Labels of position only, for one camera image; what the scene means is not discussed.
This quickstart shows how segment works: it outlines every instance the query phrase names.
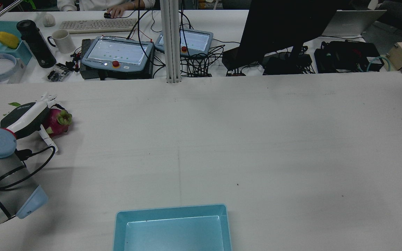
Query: hand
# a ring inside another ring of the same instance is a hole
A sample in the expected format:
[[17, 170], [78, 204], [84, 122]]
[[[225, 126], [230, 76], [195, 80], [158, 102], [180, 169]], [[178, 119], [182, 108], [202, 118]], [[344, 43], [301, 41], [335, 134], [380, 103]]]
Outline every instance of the hand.
[[116, 5], [109, 8], [106, 12], [111, 13], [111, 18], [118, 18], [121, 17], [126, 10], [129, 10], [129, 5], [129, 2]]

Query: black thermos bottle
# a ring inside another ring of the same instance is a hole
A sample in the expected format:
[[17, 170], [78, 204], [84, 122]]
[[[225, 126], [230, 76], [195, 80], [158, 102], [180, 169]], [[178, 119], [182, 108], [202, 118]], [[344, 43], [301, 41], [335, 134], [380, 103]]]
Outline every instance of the black thermos bottle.
[[40, 29], [32, 20], [22, 20], [16, 24], [16, 29], [21, 33], [21, 39], [26, 41], [29, 49], [43, 68], [50, 68], [57, 60], [51, 53], [49, 46], [40, 33]]

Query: laptop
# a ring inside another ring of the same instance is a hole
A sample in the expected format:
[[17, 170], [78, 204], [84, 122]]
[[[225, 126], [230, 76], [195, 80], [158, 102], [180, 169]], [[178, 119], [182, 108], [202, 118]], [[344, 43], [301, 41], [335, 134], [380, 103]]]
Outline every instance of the laptop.
[[338, 10], [325, 28], [324, 36], [359, 37], [387, 10]]

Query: white table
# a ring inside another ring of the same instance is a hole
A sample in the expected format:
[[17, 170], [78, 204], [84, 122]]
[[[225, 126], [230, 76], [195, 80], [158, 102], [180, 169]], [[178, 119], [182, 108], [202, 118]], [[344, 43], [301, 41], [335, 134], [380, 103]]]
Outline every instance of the white table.
[[[6, 13], [4, 16], [0, 18], [0, 21], [21, 21], [23, 19], [31, 19], [35, 21], [38, 28], [41, 30], [43, 36], [47, 38], [50, 36], [55, 30], [59, 28], [59, 25], [62, 21], [66, 20], [84, 20], [84, 19], [103, 19], [103, 11], [86, 11], [86, 12], [49, 12], [55, 17], [56, 25], [53, 27], [44, 27], [42, 23], [43, 16], [46, 12], [27, 12], [27, 13]], [[126, 12], [124, 16], [128, 16], [131, 12]], [[196, 30], [205, 30], [214, 33], [214, 38], [220, 41], [236, 41], [239, 42], [241, 40], [241, 34], [243, 33], [244, 24], [246, 22], [247, 11], [246, 10], [186, 10], [184, 14], [188, 16], [191, 24]], [[160, 11], [153, 11], [153, 17], [155, 19], [155, 24], [153, 25], [153, 30], [161, 31], [161, 13]], [[144, 32], [147, 36], [155, 41], [159, 33], [153, 32], [150, 27], [153, 23], [151, 12], [147, 13], [143, 19], [141, 19], [140, 30]], [[96, 38], [100, 35], [114, 35], [114, 36], [127, 36], [129, 32], [126, 33], [90, 33], [90, 34], [79, 34], [72, 35], [74, 44], [76, 47], [81, 46], [81, 41], [86, 38]], [[147, 37], [141, 35], [141, 41], [147, 41]], [[313, 57], [314, 50], [320, 47], [320, 43], [322, 41], [331, 41], [328, 38], [317, 38], [313, 41], [309, 41], [305, 43], [309, 49], [307, 51], [308, 54]], [[218, 41], [212, 41], [212, 46], [218, 46], [223, 43]], [[236, 43], [226, 43], [225, 50], [232, 49], [237, 47]], [[57, 59], [57, 62], [64, 63], [66, 61], [72, 60], [69, 57], [70, 54], [62, 54], [56, 48], [51, 48], [54, 57]], [[164, 60], [164, 56], [160, 52], [156, 52], [156, 55]], [[51, 71], [51, 68], [44, 69], [41, 68], [34, 57], [32, 57], [31, 61], [27, 65], [26, 72], [22, 78], [23, 82], [47, 82], [48, 80], [45, 78]], [[214, 65], [209, 68], [209, 73], [213, 76], [225, 76], [227, 69], [221, 63], [221, 59], [217, 60]], [[243, 72], [248, 76], [261, 76], [263, 73], [263, 68], [252, 67], [246, 68]], [[155, 78], [165, 79], [166, 73], [165, 69], [160, 70]], [[82, 81], [83, 78], [79, 73], [72, 73], [69, 78], [66, 79], [66, 82], [75, 82]]]
[[119, 210], [212, 203], [234, 251], [402, 250], [399, 72], [0, 85], [0, 119], [44, 91], [74, 124], [0, 251], [109, 251]]

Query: dragon fruit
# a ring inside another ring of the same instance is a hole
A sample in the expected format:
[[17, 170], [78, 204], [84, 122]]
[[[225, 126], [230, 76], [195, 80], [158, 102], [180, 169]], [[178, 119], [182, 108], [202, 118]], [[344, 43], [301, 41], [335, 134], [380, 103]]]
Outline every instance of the dragon fruit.
[[43, 122], [43, 127], [46, 128], [49, 137], [54, 137], [67, 132], [71, 124], [72, 114], [68, 113], [67, 110], [51, 108], [49, 116]]

